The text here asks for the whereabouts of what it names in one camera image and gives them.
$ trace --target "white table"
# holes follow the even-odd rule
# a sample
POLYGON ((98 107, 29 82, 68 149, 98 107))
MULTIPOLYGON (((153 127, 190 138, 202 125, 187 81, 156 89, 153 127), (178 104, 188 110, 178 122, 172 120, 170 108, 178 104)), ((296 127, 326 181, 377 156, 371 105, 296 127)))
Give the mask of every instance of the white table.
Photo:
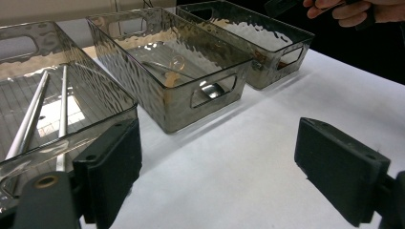
POLYGON ((405 86, 309 50, 297 73, 176 134, 139 107, 143 168, 112 228, 354 228, 294 162, 302 116, 405 170, 405 86))

